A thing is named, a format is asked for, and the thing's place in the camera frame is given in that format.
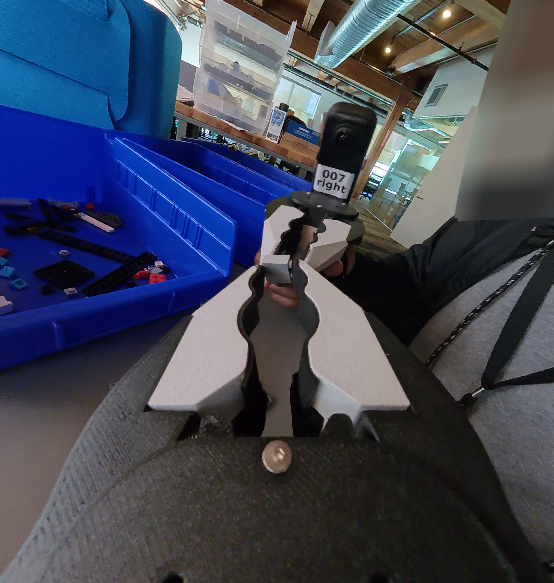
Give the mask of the small picture card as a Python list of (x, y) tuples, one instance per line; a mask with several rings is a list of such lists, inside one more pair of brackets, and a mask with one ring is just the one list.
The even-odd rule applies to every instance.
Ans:
[(273, 107), (265, 131), (267, 140), (278, 143), (283, 130), (283, 124), (287, 118), (288, 105), (280, 103)]

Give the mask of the clear plastic drawer stack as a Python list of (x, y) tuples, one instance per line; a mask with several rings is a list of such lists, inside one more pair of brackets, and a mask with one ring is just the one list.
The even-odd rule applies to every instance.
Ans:
[(224, 1), (207, 1), (194, 108), (263, 135), (296, 24), (283, 34)]

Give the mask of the blue cardboard box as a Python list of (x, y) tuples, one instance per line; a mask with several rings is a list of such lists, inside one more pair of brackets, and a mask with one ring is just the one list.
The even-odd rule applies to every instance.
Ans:
[(304, 152), (307, 155), (316, 156), (319, 151), (321, 135), (319, 132), (308, 128), (294, 116), (287, 116), (279, 145), (286, 149)]

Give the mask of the pile of mixed toy bricks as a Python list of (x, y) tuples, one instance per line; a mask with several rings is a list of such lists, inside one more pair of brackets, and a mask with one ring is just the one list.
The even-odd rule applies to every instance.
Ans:
[(0, 196), (0, 316), (166, 281), (168, 271), (92, 202)]

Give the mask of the blue plastic bin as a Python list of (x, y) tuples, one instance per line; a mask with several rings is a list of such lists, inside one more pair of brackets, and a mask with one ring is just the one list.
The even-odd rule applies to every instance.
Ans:
[(188, 140), (174, 145), (180, 162), (263, 205), (291, 192), (310, 189), (309, 182), (226, 145)]
[(1, 315), (0, 369), (191, 308), (231, 272), (236, 222), (105, 132), (0, 106), (0, 197), (92, 202), (172, 278)]
[(258, 171), (189, 141), (106, 131), (125, 146), (211, 203), (237, 225), (234, 262), (251, 266), (260, 248), (266, 205), (289, 190)]

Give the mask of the person's right hand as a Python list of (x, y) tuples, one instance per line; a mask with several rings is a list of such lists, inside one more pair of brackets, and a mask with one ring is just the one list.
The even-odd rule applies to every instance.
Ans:
[[(344, 278), (352, 271), (354, 264), (355, 248), (354, 245), (348, 244), (341, 259), (326, 267), (321, 274), (330, 279)], [(264, 289), (268, 292), (270, 299), (279, 305), (296, 308), (299, 304), (300, 297), (290, 283), (271, 283), (266, 279)]]

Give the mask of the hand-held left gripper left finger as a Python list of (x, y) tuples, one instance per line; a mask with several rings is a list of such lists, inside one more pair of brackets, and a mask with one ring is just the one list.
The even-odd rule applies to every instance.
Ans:
[(269, 397), (259, 379), (252, 332), (265, 270), (252, 266), (186, 320), (184, 333), (148, 401), (155, 411), (213, 415), (235, 436), (260, 437)]

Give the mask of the grey desk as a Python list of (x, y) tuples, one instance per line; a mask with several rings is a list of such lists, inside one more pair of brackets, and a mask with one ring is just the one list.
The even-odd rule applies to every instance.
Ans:
[(0, 582), (254, 581), (290, 480), (265, 441), (148, 401), (184, 333), (163, 322), (0, 373)]

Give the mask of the grey sweatshirt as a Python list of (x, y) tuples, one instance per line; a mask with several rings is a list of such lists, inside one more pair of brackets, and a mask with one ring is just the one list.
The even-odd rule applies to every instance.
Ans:
[(410, 348), (462, 404), (554, 571), (554, 238), (449, 302)]

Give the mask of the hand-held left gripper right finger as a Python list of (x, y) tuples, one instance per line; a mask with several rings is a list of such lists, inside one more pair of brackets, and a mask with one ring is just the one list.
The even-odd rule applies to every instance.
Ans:
[(293, 435), (317, 437), (335, 415), (354, 426), (365, 412), (411, 403), (366, 313), (305, 262), (293, 264), (298, 318), (307, 337), (290, 390)]

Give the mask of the person's right forearm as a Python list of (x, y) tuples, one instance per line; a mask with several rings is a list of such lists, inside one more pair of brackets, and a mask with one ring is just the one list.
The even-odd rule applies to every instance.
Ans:
[(554, 218), (451, 218), (406, 251), (384, 258), (356, 251), (352, 270), (333, 282), (408, 346), (431, 317), (465, 290), (553, 238)]

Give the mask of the silver ventilation duct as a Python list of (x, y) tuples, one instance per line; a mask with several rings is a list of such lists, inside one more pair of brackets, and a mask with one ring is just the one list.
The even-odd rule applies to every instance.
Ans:
[(325, 26), (314, 63), (334, 69), (369, 44), (419, 1), (356, 1), (335, 25)]

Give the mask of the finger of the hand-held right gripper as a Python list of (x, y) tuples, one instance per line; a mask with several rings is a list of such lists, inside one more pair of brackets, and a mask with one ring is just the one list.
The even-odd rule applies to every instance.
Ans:
[(351, 225), (342, 221), (323, 221), (322, 225), (324, 229), (317, 232), (305, 258), (315, 271), (323, 271), (341, 259), (351, 230)]
[(298, 208), (280, 206), (265, 219), (261, 244), (262, 259), (277, 254), (283, 237), (291, 229), (291, 223), (300, 218), (301, 210)]

